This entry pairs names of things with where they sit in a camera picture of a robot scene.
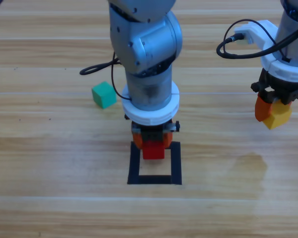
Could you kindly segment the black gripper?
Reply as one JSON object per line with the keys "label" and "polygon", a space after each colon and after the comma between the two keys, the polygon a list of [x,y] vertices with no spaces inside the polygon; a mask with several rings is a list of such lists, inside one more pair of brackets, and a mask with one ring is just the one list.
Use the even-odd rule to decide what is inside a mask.
{"label": "black gripper", "polygon": [[173,140],[173,133],[180,131],[180,122],[173,122],[172,119],[159,125],[141,125],[131,122],[133,142],[138,149],[143,148],[143,143],[157,141],[164,144],[165,149],[169,148]]}
{"label": "black gripper", "polygon": [[298,99],[298,82],[288,82],[269,74],[264,68],[259,80],[251,84],[251,89],[258,93],[255,103],[255,118],[262,122],[272,111],[272,103],[280,100],[287,105]]}

